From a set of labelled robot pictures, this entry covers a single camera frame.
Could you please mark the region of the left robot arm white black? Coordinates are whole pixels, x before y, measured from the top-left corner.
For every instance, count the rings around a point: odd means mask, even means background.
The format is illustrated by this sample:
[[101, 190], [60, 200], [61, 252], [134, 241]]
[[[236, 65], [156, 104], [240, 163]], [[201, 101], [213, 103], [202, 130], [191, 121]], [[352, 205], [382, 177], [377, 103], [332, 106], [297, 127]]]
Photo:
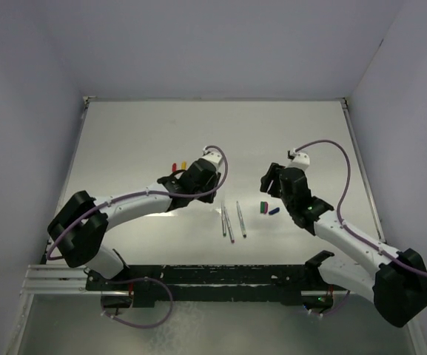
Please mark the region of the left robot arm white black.
[[160, 177], [141, 191], [108, 197], [77, 192], [47, 227], [53, 244], [46, 259], [64, 260], [70, 268], [86, 266], [112, 290], [120, 290], [128, 283], [128, 266], [117, 251], [103, 244], [105, 234], [140, 217], [184, 208], [194, 200], [212, 203], [228, 168], [220, 153], [207, 152], [188, 169]]

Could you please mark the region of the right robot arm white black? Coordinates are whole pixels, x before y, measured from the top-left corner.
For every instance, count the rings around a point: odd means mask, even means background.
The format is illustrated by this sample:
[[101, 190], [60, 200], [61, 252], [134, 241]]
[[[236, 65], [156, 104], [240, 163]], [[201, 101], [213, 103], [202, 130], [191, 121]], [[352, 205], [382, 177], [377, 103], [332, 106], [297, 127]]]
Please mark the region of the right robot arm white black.
[[334, 207], [315, 197], [305, 172], [291, 164], [272, 163], [260, 179], [260, 191], [282, 200], [295, 225], [340, 249], [341, 260], [323, 252], [306, 270], [313, 289], [338, 285], [371, 302], [381, 317], [401, 328], [427, 307], [427, 270], [413, 249], [400, 251], [369, 236], [346, 230]]

